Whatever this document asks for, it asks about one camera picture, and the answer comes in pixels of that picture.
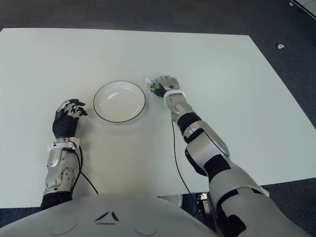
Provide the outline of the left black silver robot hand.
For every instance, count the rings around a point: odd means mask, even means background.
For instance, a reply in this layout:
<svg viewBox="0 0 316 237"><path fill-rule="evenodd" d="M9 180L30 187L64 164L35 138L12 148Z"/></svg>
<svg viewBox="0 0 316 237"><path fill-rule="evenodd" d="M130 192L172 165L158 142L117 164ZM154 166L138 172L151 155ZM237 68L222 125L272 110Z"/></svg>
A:
<svg viewBox="0 0 316 237"><path fill-rule="evenodd" d="M56 139L74 137L80 117L87 116L85 103L79 99L65 100L56 110L52 131Z"/></svg>

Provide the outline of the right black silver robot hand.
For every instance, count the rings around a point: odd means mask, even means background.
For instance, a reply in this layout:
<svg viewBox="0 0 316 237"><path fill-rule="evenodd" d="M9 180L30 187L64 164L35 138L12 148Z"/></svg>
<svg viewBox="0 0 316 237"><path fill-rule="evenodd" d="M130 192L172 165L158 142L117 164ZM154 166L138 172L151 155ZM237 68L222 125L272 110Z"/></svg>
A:
<svg viewBox="0 0 316 237"><path fill-rule="evenodd" d="M161 98L166 92L179 88L180 86L177 79L171 76L160 76L156 78L150 86L151 92Z"/></svg>

